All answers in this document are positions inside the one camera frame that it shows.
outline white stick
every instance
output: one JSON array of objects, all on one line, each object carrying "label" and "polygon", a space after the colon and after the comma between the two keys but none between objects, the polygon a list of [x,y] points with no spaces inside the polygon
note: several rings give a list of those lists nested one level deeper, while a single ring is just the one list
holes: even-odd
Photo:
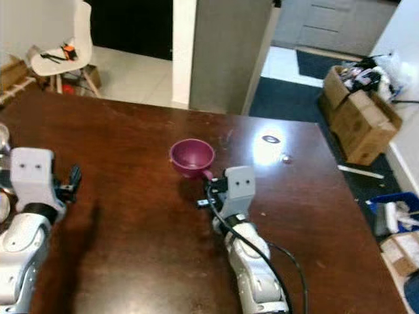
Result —
[{"label": "white stick", "polygon": [[364,171],[364,170],[359,170],[359,169],[355,169],[355,168],[349,168],[349,167],[342,166],[342,165],[338,165],[338,168],[342,171],[352,172],[352,173],[356,173],[358,175],[366,175],[366,176],[372,177],[372,178],[384,179],[383,175],[380,175],[378,173],[373,173],[373,172],[370,172],[370,171]]}]

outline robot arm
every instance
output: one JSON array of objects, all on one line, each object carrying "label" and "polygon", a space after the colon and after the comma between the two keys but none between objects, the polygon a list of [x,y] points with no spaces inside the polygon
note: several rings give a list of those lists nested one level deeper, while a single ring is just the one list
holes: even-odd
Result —
[{"label": "robot arm", "polygon": [[12,150],[10,180],[19,214],[0,235],[0,314],[28,313],[36,275],[48,253],[51,226],[64,217],[64,202],[77,191],[79,168],[73,168],[69,185],[57,186],[53,159],[49,150]]},{"label": "robot arm", "polygon": [[[211,189],[215,195],[211,201],[219,216],[270,258],[268,245],[248,221],[249,206],[255,195],[253,168],[228,168],[223,178],[208,182],[206,189]],[[200,207],[208,205],[206,200],[198,201]],[[225,237],[228,259],[237,277],[243,313],[288,313],[283,289],[265,260],[226,229],[217,217],[212,224],[213,229]]]}]

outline white floor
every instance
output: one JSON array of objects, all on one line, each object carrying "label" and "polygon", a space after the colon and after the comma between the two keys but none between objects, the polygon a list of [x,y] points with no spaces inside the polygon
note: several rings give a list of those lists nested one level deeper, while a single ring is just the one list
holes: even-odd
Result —
[{"label": "white floor", "polygon": [[[98,66],[103,98],[176,107],[171,61],[95,46],[91,64]],[[297,53],[292,49],[270,47],[262,76],[323,87],[323,80],[299,75]]]},{"label": "white floor", "polygon": [[95,46],[91,64],[97,65],[105,99],[172,106],[172,62]]}]

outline brown table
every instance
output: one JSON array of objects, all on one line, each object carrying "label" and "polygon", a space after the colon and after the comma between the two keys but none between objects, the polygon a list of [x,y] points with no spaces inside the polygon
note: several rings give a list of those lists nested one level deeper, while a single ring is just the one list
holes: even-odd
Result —
[{"label": "brown table", "polygon": [[[301,262],[311,313],[405,312],[315,124],[41,92],[24,93],[1,118],[16,146],[56,153],[60,178],[73,163],[83,174],[77,204],[54,228],[33,314],[241,313],[222,239],[194,207],[202,185],[182,179],[168,160],[170,146],[188,137],[216,149],[216,175],[254,166],[251,219]],[[263,144],[266,134],[282,142]],[[292,163],[279,162],[279,152]],[[300,313],[298,273],[272,255]]]}]

